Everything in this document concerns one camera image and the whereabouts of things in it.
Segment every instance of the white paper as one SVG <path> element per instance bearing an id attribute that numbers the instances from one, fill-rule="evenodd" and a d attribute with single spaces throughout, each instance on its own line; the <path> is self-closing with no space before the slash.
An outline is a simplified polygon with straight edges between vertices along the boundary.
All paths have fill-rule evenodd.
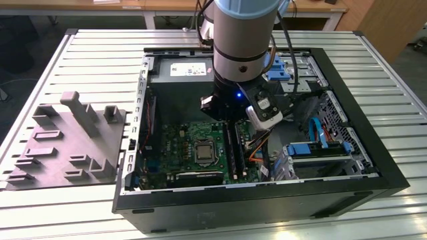
<path id="1" fill-rule="evenodd" d="M 120 0 L 93 0 L 93 4 L 118 4 Z"/>
<path id="2" fill-rule="evenodd" d="M 179 62 L 171 64 L 171 77 L 205 75 L 207 64 L 204 62 Z"/>
<path id="3" fill-rule="evenodd" d="M 267 167 L 264 167 L 264 165 L 260 166 L 260 172 L 261 172 L 261 174 L 265 175 L 265 177 L 268 177 L 268 169 L 267 169 Z"/>

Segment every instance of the wooden desk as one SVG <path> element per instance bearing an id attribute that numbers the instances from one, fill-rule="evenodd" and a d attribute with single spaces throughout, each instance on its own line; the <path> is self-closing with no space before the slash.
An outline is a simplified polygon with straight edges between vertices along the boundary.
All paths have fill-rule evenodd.
<path id="1" fill-rule="evenodd" d="M 325 18 L 324 31 L 333 31 L 343 13 L 343 0 L 335 5 L 323 0 L 295 0 L 297 18 Z M 121 0 L 93 4 L 92 0 L 0 0 L 0 15 L 38 16 L 144 16 L 146 29 L 156 29 L 155 16 L 192 16 L 196 0 Z M 293 5 L 284 17 L 291 17 Z"/>

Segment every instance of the black cable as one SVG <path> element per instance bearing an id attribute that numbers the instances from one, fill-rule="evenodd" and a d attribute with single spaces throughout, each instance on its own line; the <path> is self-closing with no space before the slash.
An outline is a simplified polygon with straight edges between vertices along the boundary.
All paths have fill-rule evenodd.
<path id="1" fill-rule="evenodd" d="M 264 69 L 261 70 L 261 73 L 267 73 L 269 71 L 269 69 L 272 68 L 273 62 L 275 62 L 275 55 L 276 55 L 276 40 L 273 37 L 273 34 L 271 34 L 271 42 L 272 42 L 272 46 L 271 46 L 271 52 L 269 52 L 269 60 L 268 60 L 268 64 L 264 67 Z"/>
<path id="2" fill-rule="evenodd" d="M 292 97 L 295 97 L 296 95 L 296 91 L 299 88 L 299 67 L 296 65 L 296 58 L 295 58 L 295 53 L 293 53 L 293 48 L 292 48 L 292 42 L 291 42 L 291 37 L 289 37 L 289 33 L 288 33 L 288 28 L 287 28 L 287 24 L 285 24 L 285 20 L 283 19 L 280 12 L 277 12 L 277 18 L 280 20 L 280 25 L 283 28 L 283 32 L 284 32 L 284 37 L 285 37 L 285 41 L 287 41 L 287 47 L 288 47 L 288 52 L 291 54 L 291 59 L 292 59 L 292 65 L 293 65 L 293 91 L 292 91 Z"/>
<path id="3" fill-rule="evenodd" d="M 191 26 L 189 26 L 189 30 L 193 29 L 193 26 L 195 26 L 195 18 L 196 18 L 196 12 L 197 12 L 197 6 L 200 4 L 200 1 L 197 0 L 195 2 L 195 7 L 193 7 L 193 14 L 192 14 L 192 20 L 191 20 Z"/>
<path id="4" fill-rule="evenodd" d="M 293 14 L 292 14 L 292 18 L 296 18 L 296 14 L 297 14 L 299 10 L 297 10 L 295 1 L 293 1 L 293 0 L 291 0 L 291 1 L 292 1 L 292 4 L 293 4 Z"/>
<path id="5" fill-rule="evenodd" d="M 197 6 L 199 6 L 199 9 L 201 9 L 200 0 L 197 0 Z"/>
<path id="6" fill-rule="evenodd" d="M 201 10 L 200 10 L 199 13 L 197 13 L 197 17 L 195 18 L 195 28 L 196 28 L 196 30 L 197 30 L 199 41 L 200 41 L 200 43 L 204 44 L 204 45 L 205 45 L 205 41 L 204 41 L 204 39 L 203 39 L 203 37 L 201 37 L 201 33 L 200 33 L 199 18 L 200 18 L 200 16 L 203 15 L 204 11 L 207 10 L 207 8 L 208 8 L 208 6 L 211 5 L 212 2 L 213 2 L 213 0 L 208 0 L 208 2 L 203 5 L 203 8 L 201 8 Z"/>
<path id="7" fill-rule="evenodd" d="M 264 144 L 260 147 L 260 152 L 261 152 L 261 162 L 263 166 L 268 170 L 267 176 L 261 173 L 261 182 L 268 182 L 271 179 L 272 171 L 271 171 L 271 165 L 269 165 L 269 156 L 268 156 L 268 139 L 264 142 Z"/>

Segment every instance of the aluminum extrusion table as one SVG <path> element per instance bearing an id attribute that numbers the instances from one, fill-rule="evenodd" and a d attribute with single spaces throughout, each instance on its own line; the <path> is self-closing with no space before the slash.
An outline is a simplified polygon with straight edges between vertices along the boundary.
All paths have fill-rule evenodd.
<path id="1" fill-rule="evenodd" d="M 285 47 L 281 32 L 273 33 Z M 0 239 L 376 239 L 427 236 L 427 109 L 363 36 L 352 32 L 292 31 L 293 46 L 324 48 L 367 115 L 409 188 L 339 217 L 272 224 L 141 234 L 112 214 L 114 185 L 0 192 Z M 196 47 L 193 32 L 78 30 L 64 36 L 0 147 L 0 189 L 24 150 L 37 104 L 56 104 L 78 91 L 94 110 L 117 105 L 132 119 L 145 47 Z M 129 129 L 124 127 L 122 135 Z"/>

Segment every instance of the red wire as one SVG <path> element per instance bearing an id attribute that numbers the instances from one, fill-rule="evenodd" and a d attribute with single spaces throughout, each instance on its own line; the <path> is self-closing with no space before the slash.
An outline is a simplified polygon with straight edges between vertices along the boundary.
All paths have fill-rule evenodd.
<path id="1" fill-rule="evenodd" d="M 324 126 L 323 126 L 321 128 L 323 128 L 323 131 L 324 131 L 327 140 L 328 140 L 328 141 L 332 141 L 332 137 L 331 137 L 331 134 L 329 134 L 327 128 L 325 128 Z"/>
<path id="2" fill-rule="evenodd" d="M 150 122 L 149 122 L 149 104 L 148 104 L 148 101 L 146 101 L 146 123 L 148 123 L 148 133 L 146 133 L 144 144 L 140 147 L 140 151 L 144 150 L 145 144 L 148 142 L 148 137 L 149 137 L 149 134 L 150 134 L 150 130 L 152 130 L 152 125 L 150 125 Z"/>

